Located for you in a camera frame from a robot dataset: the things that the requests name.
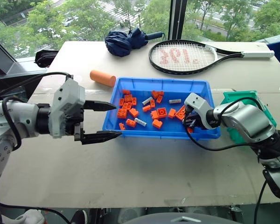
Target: blue tray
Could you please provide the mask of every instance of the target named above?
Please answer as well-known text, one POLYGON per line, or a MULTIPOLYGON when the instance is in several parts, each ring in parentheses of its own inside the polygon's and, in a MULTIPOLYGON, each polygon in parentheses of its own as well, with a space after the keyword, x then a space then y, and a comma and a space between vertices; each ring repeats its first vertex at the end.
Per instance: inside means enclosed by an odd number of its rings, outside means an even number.
MULTIPOLYGON (((210 92, 210 85, 207 81, 203 80, 182 80, 182 79, 153 79, 153 78, 118 78, 113 89, 111 103, 118 106, 120 98, 124 97, 122 90, 130 90, 133 97, 137 98, 137 105, 133 106, 139 115, 137 118, 147 122, 146 127, 139 124, 135 128, 126 125, 126 119, 117 118, 117 109, 107 112, 103 130, 115 130, 121 131, 119 123, 124 123, 126 129, 122 132, 122 136, 131 137, 150 137, 150 138, 171 138, 171 139, 189 139, 187 136, 182 122, 178 118, 162 118, 159 119, 163 122, 160 129, 153 127, 152 118, 150 112, 157 108, 165 107, 167 114, 170 109, 176 109, 178 111, 182 106, 186 97, 194 92, 197 95, 203 97, 207 102, 214 107, 212 95, 210 92), (151 97, 151 91, 164 91, 163 100, 161 104, 155 102, 155 108, 152 108, 148 112, 143 112, 142 101, 151 97), (179 104, 170 104, 170 99, 182 99, 179 104)), ((132 119, 132 115, 128 113, 127 119, 132 119)), ((192 136, 195 139, 217 139, 220 137, 220 129, 213 130, 201 130, 195 128, 192 136)))

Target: orange foam roller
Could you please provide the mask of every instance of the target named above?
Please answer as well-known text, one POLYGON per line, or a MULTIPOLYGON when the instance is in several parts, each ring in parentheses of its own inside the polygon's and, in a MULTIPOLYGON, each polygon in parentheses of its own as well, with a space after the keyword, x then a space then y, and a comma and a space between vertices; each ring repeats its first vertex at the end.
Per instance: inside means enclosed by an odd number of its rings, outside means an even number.
POLYGON ((108 85, 110 87, 113 87, 115 85, 116 77, 112 76, 108 73, 98 71, 98 70, 92 70, 90 72, 90 78, 93 81, 96 81, 98 83, 108 85))

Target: orange building block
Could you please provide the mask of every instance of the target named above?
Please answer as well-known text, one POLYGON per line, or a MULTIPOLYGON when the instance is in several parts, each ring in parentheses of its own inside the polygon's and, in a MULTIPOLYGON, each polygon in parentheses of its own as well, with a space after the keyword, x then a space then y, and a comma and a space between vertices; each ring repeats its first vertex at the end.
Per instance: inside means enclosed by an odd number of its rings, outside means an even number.
POLYGON ((128 102, 128 103, 127 103, 127 108, 126 108, 126 109, 129 111, 131 108, 132 108, 132 103, 131 103, 131 102, 128 102))
POLYGON ((151 108, 155 108, 154 99, 151 99, 151 100, 150 100, 150 107, 151 107, 151 108))
POLYGON ((157 98, 157 103, 160 104, 162 102, 163 96, 159 95, 157 98))
POLYGON ((127 109, 127 103, 123 103, 122 109, 127 109))
POLYGON ((122 90, 123 94, 131 94, 131 92, 129 90, 122 90))
POLYGON ((178 112, 176 112, 175 116, 179 119, 182 120, 185 117, 185 105, 181 107, 181 109, 179 109, 178 112))
POLYGON ((118 109, 117 111, 118 118, 126 119, 126 116, 127 116, 127 109, 118 109))
POLYGON ((169 111, 168 117, 169 117, 169 118, 174 118, 175 113, 176 113, 176 110, 173 109, 173 108, 171 108, 170 111, 169 111))
POLYGON ((151 115, 151 118, 152 118, 153 120, 159 118, 159 115, 158 115, 158 112, 157 112, 157 111, 151 111, 150 115, 151 115))
POLYGON ((122 106, 124 102, 125 102, 125 99, 120 98, 120 100, 119 100, 119 105, 122 106))
POLYGON ((142 108, 144 112, 149 111, 151 109, 150 105, 147 105, 145 107, 142 108))
POLYGON ((132 102, 132 100, 133 100, 132 94, 125 95, 125 102, 132 102))
POLYGON ((189 133, 193 133, 193 129, 190 128, 190 127, 187 128, 187 131, 188 131, 189 133))
POLYGON ((157 91, 158 95, 164 96, 164 91, 157 91))
POLYGON ((126 124, 131 127, 136 127, 136 121, 133 121, 131 119, 126 120, 126 124))
POLYGON ((156 128, 160 129, 162 127, 162 124, 163 124, 163 122, 161 122, 157 119, 154 119, 154 121, 153 121, 153 126, 156 127, 156 128))
POLYGON ((133 98, 132 98, 132 105, 133 105, 133 106, 136 106, 136 105, 137 105, 137 98, 136 98, 136 97, 133 97, 133 98))
POLYGON ((122 123, 119 123, 119 128, 120 128, 121 130, 125 130, 125 129, 126 129, 126 128, 125 128, 125 125, 122 124, 122 123))
POLYGON ((151 91, 151 95, 153 96, 154 99, 157 99, 158 96, 159 96, 158 92, 157 92, 157 91, 154 91, 154 90, 151 91))
POLYGON ((159 118, 165 118, 165 117, 167 117, 166 108, 158 108, 158 109, 157 109, 157 112, 158 112, 159 118))
POLYGON ((139 115, 139 112, 135 109, 132 108, 131 110, 129 110, 129 113, 135 118, 139 115))

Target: table surface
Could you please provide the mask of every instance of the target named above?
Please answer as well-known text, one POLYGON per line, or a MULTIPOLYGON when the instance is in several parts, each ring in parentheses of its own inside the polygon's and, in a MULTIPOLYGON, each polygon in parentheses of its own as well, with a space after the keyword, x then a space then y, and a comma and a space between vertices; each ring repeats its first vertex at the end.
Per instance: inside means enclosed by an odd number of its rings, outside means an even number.
MULTIPOLYGON (((204 72, 174 76, 153 68, 154 43, 120 58, 104 42, 65 42, 50 71, 65 71, 86 89, 86 99, 110 101, 112 88, 90 80, 92 69, 116 77, 201 79, 210 83, 215 105, 223 92, 257 90, 280 129, 280 64, 271 59, 231 59, 204 72)), ((266 50, 258 42, 212 42, 226 50, 266 50)), ((42 79, 30 103, 51 103, 61 76, 42 79)), ((105 112, 85 112, 87 133, 101 130, 105 112)), ((221 128, 209 147, 232 144, 221 128)), ((46 207, 153 207, 256 203, 264 177, 248 147, 208 152, 190 140, 122 138, 82 146, 72 136, 24 139, 0 180, 0 201, 46 207)), ((268 188, 263 203, 279 202, 268 188)))

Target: racket strings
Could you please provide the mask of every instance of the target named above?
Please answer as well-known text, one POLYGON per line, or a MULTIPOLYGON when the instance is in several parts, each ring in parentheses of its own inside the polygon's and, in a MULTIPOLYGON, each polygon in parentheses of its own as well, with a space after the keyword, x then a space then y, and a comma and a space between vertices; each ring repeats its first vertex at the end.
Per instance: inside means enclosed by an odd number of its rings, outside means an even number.
POLYGON ((191 71, 204 68, 215 61, 212 50, 189 42, 170 42, 151 52, 152 61, 168 70, 191 71))

